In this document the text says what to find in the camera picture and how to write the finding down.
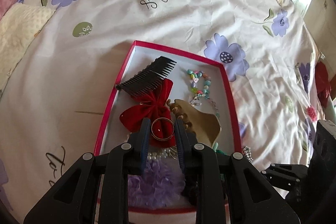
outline pearl necklace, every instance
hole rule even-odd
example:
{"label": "pearl necklace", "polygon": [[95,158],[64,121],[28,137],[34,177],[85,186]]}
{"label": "pearl necklace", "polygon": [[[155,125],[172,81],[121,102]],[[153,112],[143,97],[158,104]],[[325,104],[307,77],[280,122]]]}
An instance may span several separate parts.
{"label": "pearl necklace", "polygon": [[161,149],[159,152],[148,152],[147,160],[160,160],[168,157],[172,157],[177,160],[177,149],[176,146],[170,148]]}

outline gold ring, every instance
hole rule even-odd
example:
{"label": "gold ring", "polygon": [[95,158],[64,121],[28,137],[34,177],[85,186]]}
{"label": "gold ring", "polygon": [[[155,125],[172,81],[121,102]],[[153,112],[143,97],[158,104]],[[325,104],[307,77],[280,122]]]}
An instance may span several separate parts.
{"label": "gold ring", "polygon": [[[165,139],[161,139],[157,136],[155,136],[154,132],[153,132],[153,125],[154,123],[156,123],[158,120],[167,120],[168,122],[170,122],[173,126],[173,132],[171,133],[171,135],[168,137],[168,138],[165,138]],[[151,126],[151,132],[152,132],[152,136],[154,137],[154,139],[158,140],[158,141],[167,141],[169,139],[171,139],[171,137],[174,135],[174,124],[173,122],[170,120],[170,119],[167,119],[167,118],[164,118],[164,117],[161,117],[161,118],[157,118],[153,123],[152,123],[152,126]]]}

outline screw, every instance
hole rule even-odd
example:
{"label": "screw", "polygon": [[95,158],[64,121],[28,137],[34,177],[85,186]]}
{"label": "screw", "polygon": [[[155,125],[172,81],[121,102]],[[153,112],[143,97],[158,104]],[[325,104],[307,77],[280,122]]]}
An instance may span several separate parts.
{"label": "screw", "polygon": [[83,155],[83,160],[90,160],[92,159],[92,154],[91,153],[85,153]]}
{"label": "screw", "polygon": [[204,149],[204,145],[202,145],[201,143],[197,143],[194,145],[194,148],[197,150],[203,150]]}
{"label": "screw", "polygon": [[121,145],[121,149],[124,149],[124,150],[128,150],[130,149],[132,146],[129,144],[129,143],[123,143]]}
{"label": "screw", "polygon": [[236,160],[241,160],[243,158],[243,155],[239,152],[236,152],[236,153],[233,153],[233,157],[236,159]]}

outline silver rhinestone jewelry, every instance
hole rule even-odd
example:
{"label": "silver rhinestone jewelry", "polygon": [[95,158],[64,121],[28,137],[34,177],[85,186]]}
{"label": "silver rhinestone jewelry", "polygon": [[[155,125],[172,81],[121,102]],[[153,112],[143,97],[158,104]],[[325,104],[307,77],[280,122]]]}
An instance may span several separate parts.
{"label": "silver rhinestone jewelry", "polygon": [[247,158],[247,160],[252,163],[253,162],[253,158],[252,158],[252,153],[251,153],[251,148],[248,146],[244,146],[243,148],[243,155],[245,158]]}

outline black metal bracket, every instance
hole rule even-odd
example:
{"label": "black metal bracket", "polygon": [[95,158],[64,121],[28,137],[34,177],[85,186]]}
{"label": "black metal bracket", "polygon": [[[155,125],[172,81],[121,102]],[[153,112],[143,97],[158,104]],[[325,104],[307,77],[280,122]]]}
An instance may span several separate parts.
{"label": "black metal bracket", "polygon": [[302,223],[334,223],[336,126],[319,120],[309,167],[271,164],[261,173],[274,187],[289,191],[286,202]]}
{"label": "black metal bracket", "polygon": [[[24,224],[93,224],[102,174],[99,224],[128,224],[127,176],[141,175],[147,160],[150,121],[110,153],[85,153],[33,207]],[[197,176],[196,224],[225,223],[221,174],[230,207],[231,224],[300,224],[290,206],[242,156],[216,154],[186,133],[175,121],[175,139],[181,170]]]}

